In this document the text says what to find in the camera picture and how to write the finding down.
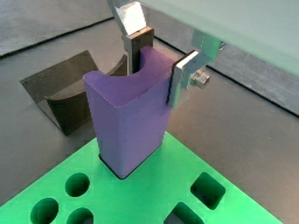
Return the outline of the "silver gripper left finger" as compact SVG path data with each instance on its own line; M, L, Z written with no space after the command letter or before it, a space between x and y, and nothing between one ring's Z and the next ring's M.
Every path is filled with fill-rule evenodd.
M140 65L140 49L153 45L154 29L146 25L141 4L136 0L106 0L122 33L128 54L126 69L136 73Z

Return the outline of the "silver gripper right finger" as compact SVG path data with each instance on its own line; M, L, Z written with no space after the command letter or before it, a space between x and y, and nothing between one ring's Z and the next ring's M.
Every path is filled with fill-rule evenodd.
M204 73L204 67L214 60L221 41L194 30L190 44L194 49L172 64L166 103L173 109L177 107L182 90L186 90L189 86L205 88L210 77Z

